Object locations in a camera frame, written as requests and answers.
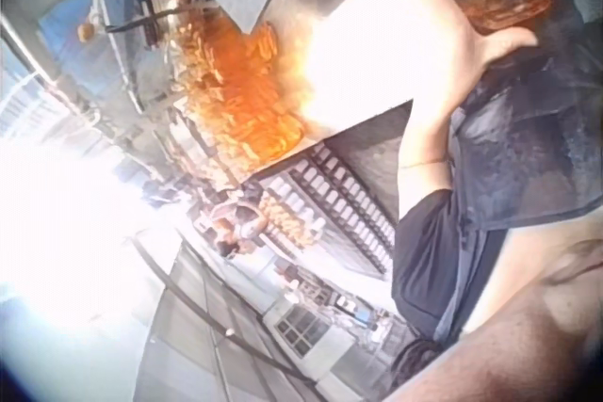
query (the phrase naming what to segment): hand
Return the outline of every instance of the hand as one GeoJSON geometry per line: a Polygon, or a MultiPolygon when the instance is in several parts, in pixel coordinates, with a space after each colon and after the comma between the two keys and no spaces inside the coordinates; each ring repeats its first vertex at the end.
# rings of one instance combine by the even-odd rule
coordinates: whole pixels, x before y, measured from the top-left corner
{"type": "Polygon", "coordinates": [[[447,121],[489,63],[519,47],[538,43],[532,32],[520,27],[480,35],[454,0],[400,2],[397,8],[408,12],[405,30],[400,33],[414,41],[410,49],[413,67],[405,77],[414,84],[415,116],[427,123],[447,121]]]}

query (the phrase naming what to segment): window frame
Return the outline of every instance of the window frame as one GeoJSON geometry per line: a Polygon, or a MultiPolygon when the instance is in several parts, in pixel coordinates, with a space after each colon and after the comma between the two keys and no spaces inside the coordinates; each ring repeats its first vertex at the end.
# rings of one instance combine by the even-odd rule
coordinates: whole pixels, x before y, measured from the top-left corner
{"type": "Polygon", "coordinates": [[[275,325],[276,330],[279,332],[283,340],[287,343],[288,346],[295,352],[295,354],[301,359],[305,358],[307,354],[314,348],[316,344],[320,342],[320,340],[327,333],[331,325],[326,322],[323,318],[321,318],[317,313],[314,313],[306,308],[301,306],[292,306],[289,311],[275,325]],[[307,322],[307,316],[311,315],[312,320],[307,323],[307,325],[303,328],[299,328],[299,324],[305,318],[304,323],[307,322]],[[318,328],[324,330],[323,332],[319,332],[318,335],[310,335],[308,333],[311,332],[312,328],[318,328]],[[297,336],[297,339],[290,340],[287,335],[297,336]],[[303,344],[304,348],[307,348],[305,351],[298,350],[298,345],[303,344]]]}

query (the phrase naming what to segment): dark shirt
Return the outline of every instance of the dark shirt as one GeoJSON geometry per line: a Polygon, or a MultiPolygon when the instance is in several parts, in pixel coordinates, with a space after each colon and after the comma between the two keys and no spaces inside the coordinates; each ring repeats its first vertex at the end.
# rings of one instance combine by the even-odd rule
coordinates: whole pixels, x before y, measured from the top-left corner
{"type": "MultiPolygon", "coordinates": [[[[392,297],[399,313],[432,338],[454,293],[460,244],[459,206],[451,190],[437,190],[411,209],[396,228],[392,297]]],[[[502,248],[506,231],[488,234],[474,278],[464,289],[452,336],[475,308],[502,248]]]]}

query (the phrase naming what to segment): vendor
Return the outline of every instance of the vendor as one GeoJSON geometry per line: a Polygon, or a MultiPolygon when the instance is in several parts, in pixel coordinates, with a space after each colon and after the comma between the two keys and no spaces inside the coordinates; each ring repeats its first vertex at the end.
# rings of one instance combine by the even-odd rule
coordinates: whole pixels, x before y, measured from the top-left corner
{"type": "Polygon", "coordinates": [[[603,239],[603,54],[583,52],[588,34],[549,51],[525,28],[478,34],[454,0],[410,2],[423,44],[406,74],[418,84],[399,151],[392,296],[418,339],[395,360],[393,388],[573,244],[603,239]]]}
{"type": "Polygon", "coordinates": [[[259,183],[248,181],[241,189],[228,191],[229,199],[211,211],[209,219],[218,234],[214,243],[220,255],[253,252],[253,241],[268,226],[258,208],[263,191],[259,183]]]}

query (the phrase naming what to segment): finger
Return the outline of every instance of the finger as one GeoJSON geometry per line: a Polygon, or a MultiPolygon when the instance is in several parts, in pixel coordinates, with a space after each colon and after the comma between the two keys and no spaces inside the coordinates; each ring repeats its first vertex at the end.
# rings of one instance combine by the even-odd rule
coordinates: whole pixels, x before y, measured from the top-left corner
{"type": "Polygon", "coordinates": [[[537,45],[538,39],[533,32],[523,27],[511,27],[487,37],[481,37],[481,59],[483,64],[487,65],[520,47],[537,45]]]}

